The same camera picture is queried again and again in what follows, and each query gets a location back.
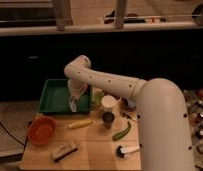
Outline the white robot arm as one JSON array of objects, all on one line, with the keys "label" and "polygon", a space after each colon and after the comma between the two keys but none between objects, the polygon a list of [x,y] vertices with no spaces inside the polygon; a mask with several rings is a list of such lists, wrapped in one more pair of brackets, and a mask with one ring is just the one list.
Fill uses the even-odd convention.
[{"label": "white robot arm", "polygon": [[175,83],[95,71],[85,55],[68,63],[64,74],[72,89],[88,84],[136,103],[143,171],[195,171],[187,106]]}]

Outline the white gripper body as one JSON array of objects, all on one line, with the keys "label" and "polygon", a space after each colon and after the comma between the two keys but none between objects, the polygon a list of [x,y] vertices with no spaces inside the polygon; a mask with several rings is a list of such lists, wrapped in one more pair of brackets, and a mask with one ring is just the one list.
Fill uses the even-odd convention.
[{"label": "white gripper body", "polygon": [[78,100],[87,90],[86,83],[78,83],[74,80],[68,80],[68,89],[72,99]]}]

